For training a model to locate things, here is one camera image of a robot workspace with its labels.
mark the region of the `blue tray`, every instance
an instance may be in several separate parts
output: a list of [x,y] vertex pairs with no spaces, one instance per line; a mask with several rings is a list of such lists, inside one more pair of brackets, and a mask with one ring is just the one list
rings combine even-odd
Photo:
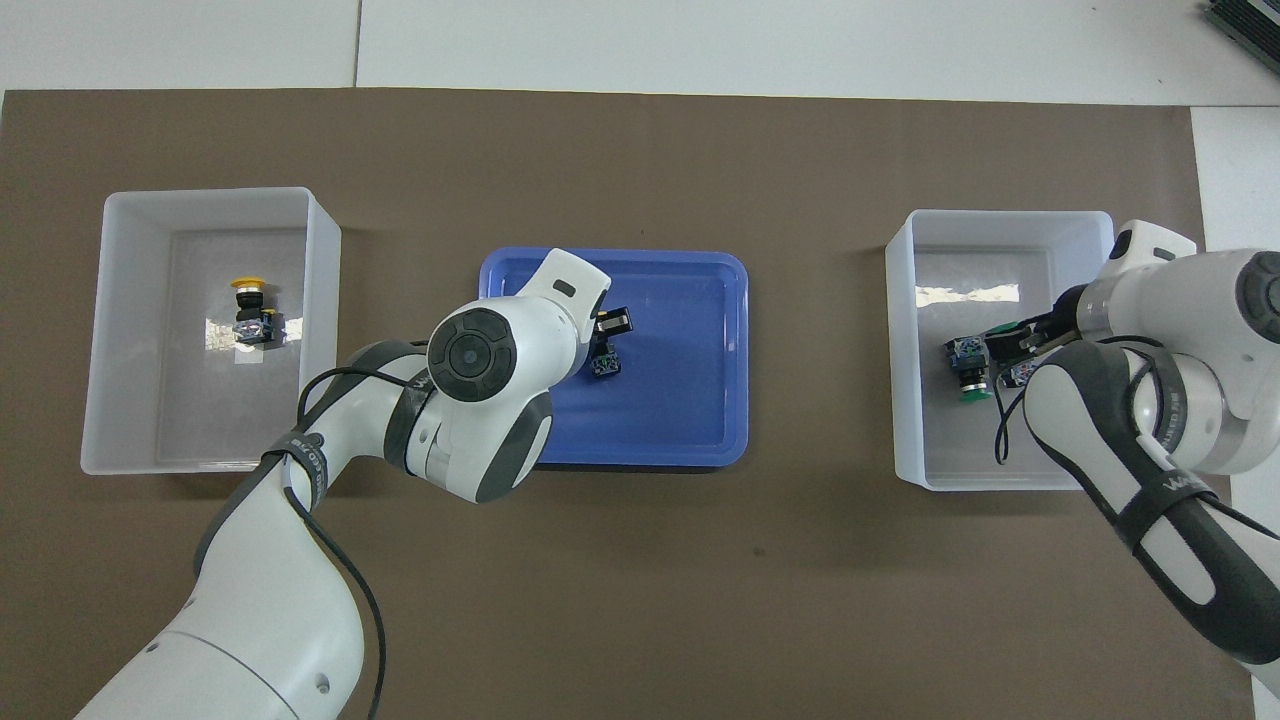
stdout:
[[[603,309],[627,306],[613,338],[622,372],[584,366],[552,388],[540,462],[723,468],[748,428],[746,268],[724,252],[570,250],[613,278]],[[480,297],[515,295],[545,247],[503,247],[480,268]]]

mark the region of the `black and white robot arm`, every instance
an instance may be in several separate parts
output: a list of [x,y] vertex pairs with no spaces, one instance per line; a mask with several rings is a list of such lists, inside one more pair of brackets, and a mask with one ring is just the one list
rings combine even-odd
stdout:
[[364,633],[310,510],[361,455],[471,502],[515,488],[547,442],[548,389],[581,366],[609,284],[552,250],[516,296],[460,307],[425,351],[357,352],[215,518],[178,615],[77,717],[337,717]]
[[1183,616],[1280,696],[1280,539],[1196,474],[1280,445],[1280,252],[1119,237],[1079,293],[1084,340],[1032,375],[1027,424]]

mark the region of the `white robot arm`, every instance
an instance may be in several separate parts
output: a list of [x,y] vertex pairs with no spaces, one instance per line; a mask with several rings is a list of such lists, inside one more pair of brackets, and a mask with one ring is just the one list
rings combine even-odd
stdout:
[[326,373],[333,383],[300,406],[297,427],[205,533],[183,609],[77,717],[337,717],[360,676],[364,633],[308,532],[310,511],[360,455],[471,502],[509,492],[541,454],[548,388],[581,366],[608,288],[599,269],[552,250],[515,297],[445,318],[425,352],[379,342]]
[[1126,224],[1055,306],[1083,340],[1036,370],[1024,416],[1183,616],[1280,696],[1280,539],[1196,475],[1280,443],[1280,252],[1194,252]]

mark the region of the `round black joint cap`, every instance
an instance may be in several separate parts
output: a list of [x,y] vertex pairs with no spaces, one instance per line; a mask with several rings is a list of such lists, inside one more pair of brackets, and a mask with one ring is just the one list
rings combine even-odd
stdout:
[[428,343],[426,363],[440,392],[463,402],[480,402],[498,395],[511,380],[516,338],[506,318],[475,307],[436,328]]
[[1235,304],[1254,332],[1280,343],[1280,252],[1258,252],[1240,268]]

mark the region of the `cable strap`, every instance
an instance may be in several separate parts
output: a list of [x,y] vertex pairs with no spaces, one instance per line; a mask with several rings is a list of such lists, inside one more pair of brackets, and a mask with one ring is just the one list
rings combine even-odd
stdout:
[[1142,489],[1116,515],[1112,527],[1129,552],[1135,552],[1142,538],[1170,507],[1202,495],[1217,500],[1217,493],[1194,474],[1179,469],[1167,470],[1142,486]]
[[275,443],[262,454],[262,457],[271,455],[288,455],[298,461],[311,478],[311,507],[315,510],[324,493],[329,492],[329,461],[325,460],[320,446],[324,445],[324,436],[320,433],[302,434],[288,432],[280,436]]

